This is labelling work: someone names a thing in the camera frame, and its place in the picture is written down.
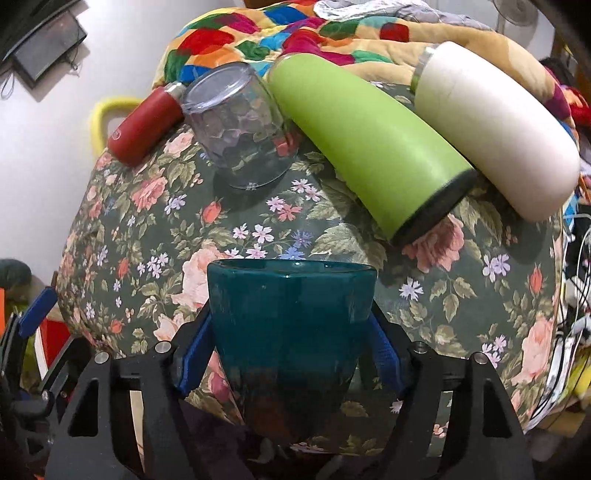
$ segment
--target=floral tablecloth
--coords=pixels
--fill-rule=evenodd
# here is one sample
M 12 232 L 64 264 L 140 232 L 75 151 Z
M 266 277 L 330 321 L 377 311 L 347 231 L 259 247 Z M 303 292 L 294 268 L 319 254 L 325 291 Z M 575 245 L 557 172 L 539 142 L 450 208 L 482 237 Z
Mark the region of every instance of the floral tablecloth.
M 411 107 L 408 87 L 381 87 Z M 57 288 L 71 330 L 97 350 L 125 356 L 170 340 L 194 320 L 208 296 L 206 267 L 215 259 L 370 264 L 379 271 L 375 298 L 390 321 L 437 352 L 486 353 L 524 424 L 545 381 L 560 245 L 558 216 L 525 223 L 482 179 L 433 230 L 394 248 L 310 141 L 280 179 L 237 190 L 215 175 L 183 124 L 139 169 L 101 155 L 67 239 Z M 380 452 L 400 403 L 379 377 L 370 383 L 354 378 L 326 428 L 294 448 Z M 188 400 L 241 422 L 217 354 Z M 434 453 L 441 451 L 450 403 L 451 394 L 443 394 Z

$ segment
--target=white bottle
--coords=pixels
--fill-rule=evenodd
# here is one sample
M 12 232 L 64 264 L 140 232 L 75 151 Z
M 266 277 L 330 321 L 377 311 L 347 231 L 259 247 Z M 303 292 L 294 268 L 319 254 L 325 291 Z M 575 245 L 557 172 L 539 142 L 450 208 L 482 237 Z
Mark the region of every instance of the white bottle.
M 579 175 L 579 152 L 527 90 L 453 43 L 427 47 L 411 90 L 415 111 L 478 168 L 525 220 L 562 207 Z

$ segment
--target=yellow handle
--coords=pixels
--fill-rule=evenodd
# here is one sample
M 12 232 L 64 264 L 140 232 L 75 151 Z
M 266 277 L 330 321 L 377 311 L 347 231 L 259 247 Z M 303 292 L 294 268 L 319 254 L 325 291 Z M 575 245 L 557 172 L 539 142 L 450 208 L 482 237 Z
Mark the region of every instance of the yellow handle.
M 112 97 L 97 103 L 90 114 L 90 144 L 92 153 L 98 157 L 106 147 L 106 125 L 103 125 L 105 115 L 109 111 L 132 111 L 143 100 L 134 97 Z

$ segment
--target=teal mug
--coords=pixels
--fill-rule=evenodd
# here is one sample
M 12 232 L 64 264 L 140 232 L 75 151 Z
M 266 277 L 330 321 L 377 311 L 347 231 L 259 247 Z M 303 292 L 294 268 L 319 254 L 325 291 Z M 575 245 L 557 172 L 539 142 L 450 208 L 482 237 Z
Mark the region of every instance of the teal mug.
M 245 423 L 297 443 L 336 411 L 369 330 L 362 264 L 218 260 L 207 268 L 217 351 Z

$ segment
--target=colorful quilt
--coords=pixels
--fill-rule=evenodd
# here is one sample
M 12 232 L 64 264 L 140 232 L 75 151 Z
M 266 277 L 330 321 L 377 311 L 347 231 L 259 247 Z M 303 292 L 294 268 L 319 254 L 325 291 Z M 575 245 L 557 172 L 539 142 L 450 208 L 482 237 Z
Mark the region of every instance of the colorful quilt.
M 154 86 L 190 83 L 230 61 L 246 61 L 264 76 L 288 53 L 313 53 L 369 81 L 410 85 L 425 46 L 453 41 L 488 60 L 531 92 L 577 141 L 569 103 L 554 77 L 523 47 L 493 31 L 416 23 L 395 17 L 326 21 L 316 0 L 259 10 L 220 9 L 187 24 L 168 45 Z

